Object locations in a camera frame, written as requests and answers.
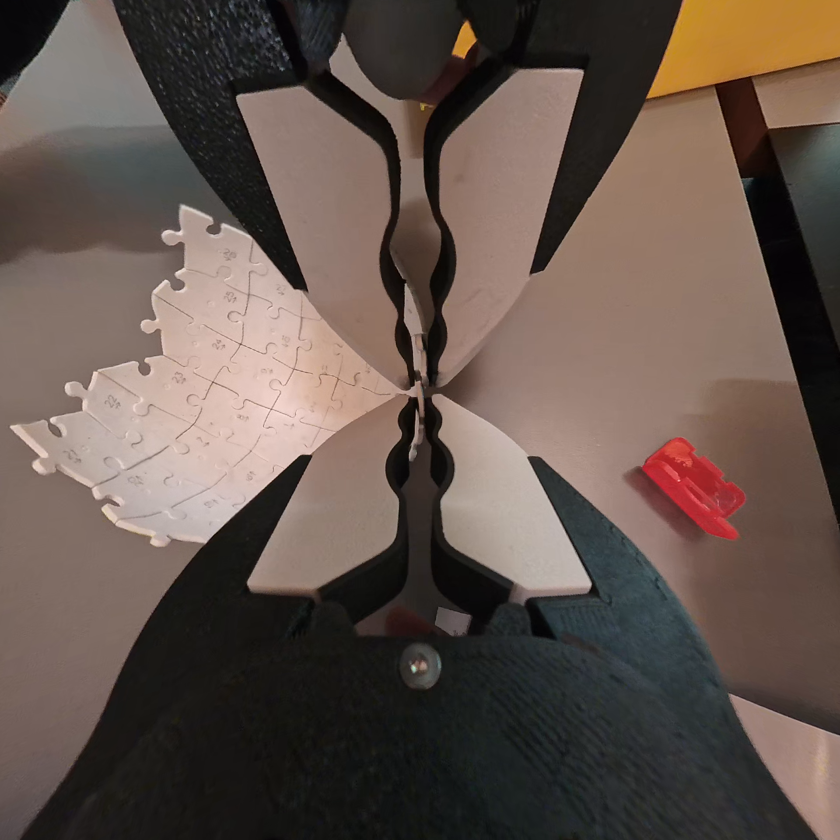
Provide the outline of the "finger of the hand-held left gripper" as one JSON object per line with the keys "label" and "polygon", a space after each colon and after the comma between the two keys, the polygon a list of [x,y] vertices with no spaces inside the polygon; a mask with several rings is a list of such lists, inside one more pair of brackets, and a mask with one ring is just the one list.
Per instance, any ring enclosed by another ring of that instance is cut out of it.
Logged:
{"label": "finger of the hand-held left gripper", "polygon": [[450,382],[529,283],[584,78],[487,59],[436,106],[424,180],[441,233],[429,380]]}
{"label": "finger of the hand-held left gripper", "polygon": [[328,71],[236,100],[310,303],[364,361],[408,388],[404,281],[391,254],[401,186],[391,124]]}

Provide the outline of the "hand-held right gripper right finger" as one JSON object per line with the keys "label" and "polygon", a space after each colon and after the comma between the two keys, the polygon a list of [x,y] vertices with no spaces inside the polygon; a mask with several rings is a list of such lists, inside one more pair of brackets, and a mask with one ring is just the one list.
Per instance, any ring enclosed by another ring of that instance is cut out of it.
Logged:
{"label": "hand-held right gripper right finger", "polygon": [[426,399],[432,448],[430,562],[439,591],[477,621],[505,603],[592,589],[526,452],[443,395]]}

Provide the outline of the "red plastic case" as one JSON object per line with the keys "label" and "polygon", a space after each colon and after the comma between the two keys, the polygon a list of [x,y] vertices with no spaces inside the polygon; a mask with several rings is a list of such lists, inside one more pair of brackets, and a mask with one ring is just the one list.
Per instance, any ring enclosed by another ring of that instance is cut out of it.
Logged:
{"label": "red plastic case", "polygon": [[744,491],[688,440],[669,440],[646,458],[642,471],[704,532],[739,538],[729,519],[745,503]]}

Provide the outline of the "person's left hand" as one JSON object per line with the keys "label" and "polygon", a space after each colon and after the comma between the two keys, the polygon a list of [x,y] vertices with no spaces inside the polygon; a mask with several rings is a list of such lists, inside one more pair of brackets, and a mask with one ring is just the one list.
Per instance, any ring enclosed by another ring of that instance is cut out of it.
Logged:
{"label": "person's left hand", "polygon": [[439,103],[454,90],[475,68],[478,53],[471,50],[466,56],[452,55],[434,84],[434,91],[429,93],[433,103]]}

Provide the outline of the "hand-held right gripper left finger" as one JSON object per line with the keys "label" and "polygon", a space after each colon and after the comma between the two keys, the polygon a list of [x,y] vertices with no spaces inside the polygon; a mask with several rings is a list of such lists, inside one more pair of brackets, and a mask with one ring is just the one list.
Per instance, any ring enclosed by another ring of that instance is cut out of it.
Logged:
{"label": "hand-held right gripper left finger", "polygon": [[354,621],[398,595],[416,413],[416,399],[395,396],[315,452],[248,579],[253,593],[336,602]]}

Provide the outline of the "partly built white puzzle ball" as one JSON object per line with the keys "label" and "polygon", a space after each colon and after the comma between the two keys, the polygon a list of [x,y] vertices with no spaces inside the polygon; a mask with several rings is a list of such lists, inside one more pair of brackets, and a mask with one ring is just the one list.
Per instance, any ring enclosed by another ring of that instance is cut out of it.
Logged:
{"label": "partly built white puzzle ball", "polygon": [[11,431],[33,470],[60,473],[157,547],[206,543],[302,455],[409,394],[362,359],[246,232],[180,205],[183,268],[151,293],[149,370],[129,361],[66,383],[72,413]]}

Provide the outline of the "large yellow bin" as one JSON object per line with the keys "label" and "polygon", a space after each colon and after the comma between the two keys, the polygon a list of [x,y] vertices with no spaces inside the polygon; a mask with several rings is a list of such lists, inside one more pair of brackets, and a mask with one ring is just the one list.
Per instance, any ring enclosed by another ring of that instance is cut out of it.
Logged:
{"label": "large yellow bin", "polygon": [[520,66],[489,54],[444,99],[446,113],[509,105],[515,113],[570,123],[625,113],[690,82],[727,81],[838,57],[838,2],[525,2]]}

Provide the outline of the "person's left forearm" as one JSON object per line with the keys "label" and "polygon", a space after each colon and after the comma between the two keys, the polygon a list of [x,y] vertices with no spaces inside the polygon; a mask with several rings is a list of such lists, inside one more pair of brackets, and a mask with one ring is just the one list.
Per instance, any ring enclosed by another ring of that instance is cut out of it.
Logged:
{"label": "person's left forearm", "polygon": [[37,57],[68,1],[1,1],[1,84]]}

